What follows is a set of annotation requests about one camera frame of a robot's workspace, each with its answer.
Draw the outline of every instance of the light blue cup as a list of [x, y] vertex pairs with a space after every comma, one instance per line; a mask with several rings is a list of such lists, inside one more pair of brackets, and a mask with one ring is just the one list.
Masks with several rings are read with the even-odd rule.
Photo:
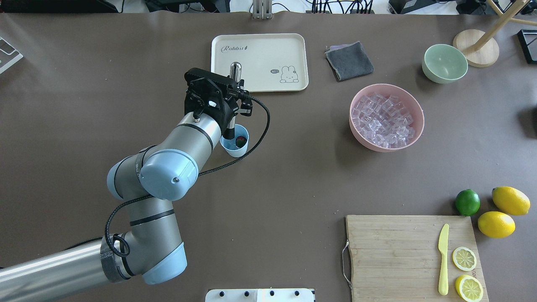
[[447, 84], [462, 78], [468, 71], [468, 61], [460, 50], [447, 44], [435, 44], [423, 56], [425, 76], [439, 84]]
[[[237, 144], [235, 143], [235, 140], [239, 137], [243, 136], [246, 138], [246, 144], [239, 148], [237, 147]], [[246, 128], [239, 124], [235, 124], [235, 137], [231, 140], [225, 139], [223, 136], [220, 138], [220, 144], [224, 149], [227, 151], [227, 153], [233, 157], [241, 157], [246, 153], [246, 150], [248, 150], [248, 141], [250, 140], [250, 137], [248, 136], [248, 131]]]

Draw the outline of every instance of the brown table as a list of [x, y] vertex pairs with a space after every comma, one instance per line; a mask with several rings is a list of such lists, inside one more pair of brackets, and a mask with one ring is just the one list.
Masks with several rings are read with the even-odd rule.
[[[0, 36], [24, 55], [0, 75], [0, 266], [45, 256], [102, 235], [118, 204], [111, 166], [161, 142], [183, 116], [191, 67], [210, 68], [220, 34], [296, 32], [306, 40], [309, 87], [254, 94], [271, 110], [268, 135], [244, 161], [202, 176], [175, 202], [188, 258], [179, 277], [135, 277], [63, 301], [203, 301], [209, 289], [308, 287], [317, 301], [349, 301], [341, 249], [347, 214], [455, 215], [456, 194], [514, 186], [537, 200], [531, 114], [535, 66], [508, 24], [498, 62], [440, 85], [421, 71], [425, 50], [494, 16], [320, 16], [279, 13], [124, 15], [0, 14]], [[360, 40], [375, 72], [337, 82], [326, 46]], [[347, 120], [354, 94], [373, 83], [411, 92], [425, 130], [408, 149], [360, 145]], [[259, 106], [240, 117], [256, 141]], [[221, 147], [205, 169], [230, 160]], [[475, 235], [491, 301], [537, 297], [536, 211], [515, 217], [508, 238]], [[128, 230], [125, 213], [113, 232]]]

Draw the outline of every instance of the lemon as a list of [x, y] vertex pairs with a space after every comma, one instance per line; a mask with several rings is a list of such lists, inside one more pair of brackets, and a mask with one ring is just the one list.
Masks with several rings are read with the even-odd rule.
[[477, 265], [477, 258], [471, 249], [458, 247], [453, 251], [453, 263], [463, 271], [471, 271]]
[[478, 220], [479, 230], [492, 238], [503, 238], [514, 232], [514, 221], [511, 216], [496, 211], [483, 213]]
[[529, 198], [510, 186], [494, 188], [492, 190], [492, 201], [500, 211], [510, 215], [524, 215], [529, 211]]
[[483, 286], [476, 278], [462, 275], [455, 280], [455, 289], [459, 296], [467, 302], [478, 302], [483, 299]]
[[479, 196], [471, 189], [460, 191], [455, 198], [455, 207], [464, 216], [472, 216], [477, 213], [480, 206]]

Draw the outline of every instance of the towel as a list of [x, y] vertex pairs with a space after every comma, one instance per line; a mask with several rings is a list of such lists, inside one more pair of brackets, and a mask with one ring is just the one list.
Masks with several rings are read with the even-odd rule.
[[325, 55], [339, 81], [368, 75], [375, 70], [360, 41], [330, 46], [330, 50], [325, 52]]

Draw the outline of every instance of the plastic knife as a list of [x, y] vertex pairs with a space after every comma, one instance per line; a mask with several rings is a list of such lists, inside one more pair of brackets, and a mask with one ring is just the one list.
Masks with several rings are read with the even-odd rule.
[[447, 238], [449, 235], [449, 224], [444, 224], [440, 237], [438, 238], [438, 250], [442, 254], [442, 265], [440, 266], [440, 278], [438, 280], [438, 292], [447, 295]]

